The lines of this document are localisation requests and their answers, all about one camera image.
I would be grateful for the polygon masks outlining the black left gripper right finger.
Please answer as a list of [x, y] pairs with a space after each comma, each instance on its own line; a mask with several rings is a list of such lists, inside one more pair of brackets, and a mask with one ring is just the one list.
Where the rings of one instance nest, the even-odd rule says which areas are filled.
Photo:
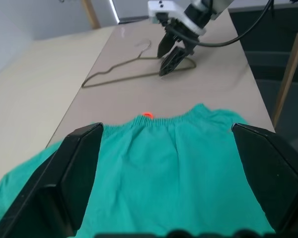
[[298, 152], [278, 134], [232, 126], [248, 184], [271, 227], [298, 233]]

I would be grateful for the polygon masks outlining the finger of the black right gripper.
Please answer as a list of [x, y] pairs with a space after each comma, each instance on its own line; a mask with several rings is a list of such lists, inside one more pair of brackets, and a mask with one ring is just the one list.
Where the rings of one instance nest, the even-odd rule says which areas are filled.
[[175, 47], [161, 63], [159, 76], [165, 76], [173, 72], [188, 55], [189, 53], [184, 48]]
[[157, 58], [160, 59], [166, 55], [174, 46], [175, 39], [172, 33], [166, 32], [157, 49]]

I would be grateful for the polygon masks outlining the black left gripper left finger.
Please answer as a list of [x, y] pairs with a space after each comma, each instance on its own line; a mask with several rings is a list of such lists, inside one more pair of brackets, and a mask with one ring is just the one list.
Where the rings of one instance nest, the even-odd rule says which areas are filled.
[[69, 238], [81, 228], [95, 180], [103, 124], [68, 134], [0, 220], [0, 238]]

